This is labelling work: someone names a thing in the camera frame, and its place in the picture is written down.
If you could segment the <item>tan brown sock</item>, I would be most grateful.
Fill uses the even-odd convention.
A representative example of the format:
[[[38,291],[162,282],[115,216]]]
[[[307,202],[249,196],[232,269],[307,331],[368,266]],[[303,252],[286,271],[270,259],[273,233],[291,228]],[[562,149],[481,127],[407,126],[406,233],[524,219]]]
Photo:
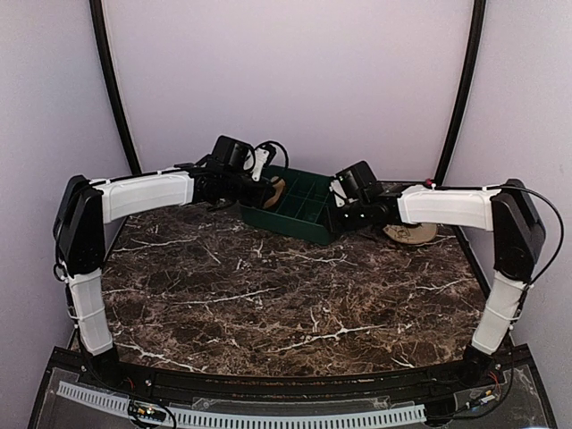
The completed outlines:
[[[283,178],[279,178],[278,176],[274,176],[271,179],[272,185],[272,195],[264,202],[263,209],[268,209],[276,205],[276,203],[280,200],[283,191],[286,187],[286,182]]]

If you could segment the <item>green compartment tray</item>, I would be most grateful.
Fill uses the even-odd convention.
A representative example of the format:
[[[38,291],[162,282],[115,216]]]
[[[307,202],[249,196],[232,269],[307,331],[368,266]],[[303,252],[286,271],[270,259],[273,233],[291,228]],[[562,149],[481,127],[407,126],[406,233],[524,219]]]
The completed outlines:
[[[341,230],[335,222],[336,204],[328,176],[278,165],[266,167],[263,176],[283,179],[285,191],[267,209],[241,206],[243,222],[319,245],[328,245],[339,238]]]

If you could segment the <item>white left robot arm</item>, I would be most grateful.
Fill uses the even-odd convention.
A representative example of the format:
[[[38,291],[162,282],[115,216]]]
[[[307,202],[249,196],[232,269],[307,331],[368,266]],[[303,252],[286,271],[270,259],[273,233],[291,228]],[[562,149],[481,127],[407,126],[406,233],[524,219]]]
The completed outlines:
[[[232,171],[213,164],[180,164],[120,179],[69,179],[53,228],[54,273],[67,286],[82,345],[90,355],[101,355],[92,362],[92,376],[107,390],[120,389],[126,382],[125,368],[102,355],[114,346],[102,297],[107,224],[158,208],[214,205],[221,200],[262,208],[277,195],[276,184],[260,169]]]

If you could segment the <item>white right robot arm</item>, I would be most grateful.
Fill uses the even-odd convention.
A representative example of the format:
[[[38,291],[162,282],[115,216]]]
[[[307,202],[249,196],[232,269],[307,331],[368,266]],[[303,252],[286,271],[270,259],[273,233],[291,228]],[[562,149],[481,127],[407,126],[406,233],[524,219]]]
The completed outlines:
[[[352,231],[369,225],[447,224],[489,231],[493,235],[493,283],[471,340],[472,354],[456,369],[457,381],[476,387],[491,372],[485,355],[495,353],[519,319],[526,295],[544,273],[537,269],[546,229],[534,200],[542,194],[512,179],[484,187],[442,187],[433,182],[407,185],[389,192],[379,181],[365,187],[341,176],[330,191],[341,228]]]

